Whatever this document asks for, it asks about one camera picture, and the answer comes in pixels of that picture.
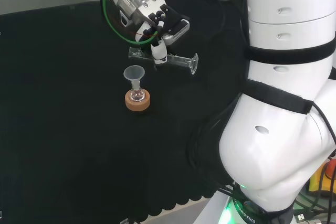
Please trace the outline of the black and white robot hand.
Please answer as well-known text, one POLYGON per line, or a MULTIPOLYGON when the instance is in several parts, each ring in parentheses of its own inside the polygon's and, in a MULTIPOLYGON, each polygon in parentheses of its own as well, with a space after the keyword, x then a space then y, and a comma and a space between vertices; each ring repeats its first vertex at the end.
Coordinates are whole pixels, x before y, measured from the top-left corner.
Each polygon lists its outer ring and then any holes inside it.
POLYGON ((149 44, 154 62, 156 64, 165 63, 167 48, 161 38, 166 18, 165 0, 118 0, 117 6, 120 9, 123 25, 140 25, 133 40, 123 36, 121 38, 134 45, 149 44))

